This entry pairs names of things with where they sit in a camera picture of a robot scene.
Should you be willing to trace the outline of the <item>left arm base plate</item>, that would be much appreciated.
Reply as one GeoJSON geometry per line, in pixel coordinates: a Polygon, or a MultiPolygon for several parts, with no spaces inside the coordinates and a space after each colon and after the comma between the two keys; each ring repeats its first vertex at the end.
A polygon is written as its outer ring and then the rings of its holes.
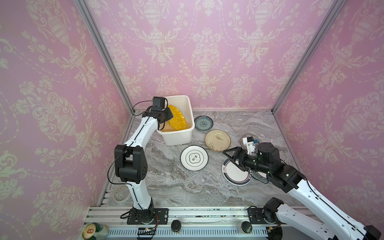
{"type": "Polygon", "coordinates": [[[153,210],[138,210],[132,208],[128,212],[128,225],[166,225],[168,223],[169,209],[155,208],[153,210]]]}

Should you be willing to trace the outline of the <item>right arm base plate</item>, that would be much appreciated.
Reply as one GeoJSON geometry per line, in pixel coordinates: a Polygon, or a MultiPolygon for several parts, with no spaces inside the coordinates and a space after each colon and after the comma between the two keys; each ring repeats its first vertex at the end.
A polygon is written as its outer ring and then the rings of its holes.
{"type": "Polygon", "coordinates": [[[271,222],[266,219],[264,216],[264,209],[263,208],[256,208],[255,206],[251,206],[247,208],[248,218],[249,222],[252,225],[285,225],[286,223],[283,223],[279,221],[278,219],[272,220],[271,222]]]}

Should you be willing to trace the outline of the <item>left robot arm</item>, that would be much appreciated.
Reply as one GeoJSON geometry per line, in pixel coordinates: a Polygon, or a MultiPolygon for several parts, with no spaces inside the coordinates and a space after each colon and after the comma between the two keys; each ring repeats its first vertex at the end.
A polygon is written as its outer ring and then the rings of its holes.
{"type": "Polygon", "coordinates": [[[115,147],[115,175],[129,189],[133,206],[121,217],[127,219],[128,225],[166,225],[169,209],[155,208],[146,185],[148,163],[145,147],[152,134],[173,118],[170,108],[149,107],[144,113],[141,123],[133,136],[123,145],[115,147]]]}

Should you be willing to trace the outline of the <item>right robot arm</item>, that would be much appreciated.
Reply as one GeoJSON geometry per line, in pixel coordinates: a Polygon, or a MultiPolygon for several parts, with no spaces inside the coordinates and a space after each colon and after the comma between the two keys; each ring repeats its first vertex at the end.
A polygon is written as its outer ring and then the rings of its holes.
{"type": "Polygon", "coordinates": [[[287,224],[316,240],[378,240],[382,233],[343,212],[321,194],[296,168],[280,158],[272,143],[257,145],[256,154],[241,147],[227,149],[224,155],[243,172],[266,174],[270,183],[304,204],[319,221],[294,211],[277,198],[265,205],[263,215],[270,224],[287,224]]]}

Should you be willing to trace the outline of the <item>yellow polka dot plate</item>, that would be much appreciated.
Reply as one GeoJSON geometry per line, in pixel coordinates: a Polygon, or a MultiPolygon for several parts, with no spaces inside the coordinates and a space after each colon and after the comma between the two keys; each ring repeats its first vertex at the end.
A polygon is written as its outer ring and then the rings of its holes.
{"type": "Polygon", "coordinates": [[[182,112],[175,106],[169,105],[168,108],[171,110],[173,117],[168,120],[169,125],[175,131],[181,131],[187,129],[187,121],[182,112]]]}

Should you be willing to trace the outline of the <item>white plate red green rim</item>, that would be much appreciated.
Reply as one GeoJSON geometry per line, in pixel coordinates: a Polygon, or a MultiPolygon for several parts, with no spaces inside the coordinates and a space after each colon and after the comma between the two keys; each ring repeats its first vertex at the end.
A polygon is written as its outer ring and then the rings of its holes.
{"type": "Polygon", "coordinates": [[[250,173],[241,171],[230,159],[223,162],[222,173],[229,183],[236,186],[245,186],[252,181],[250,173]]]}

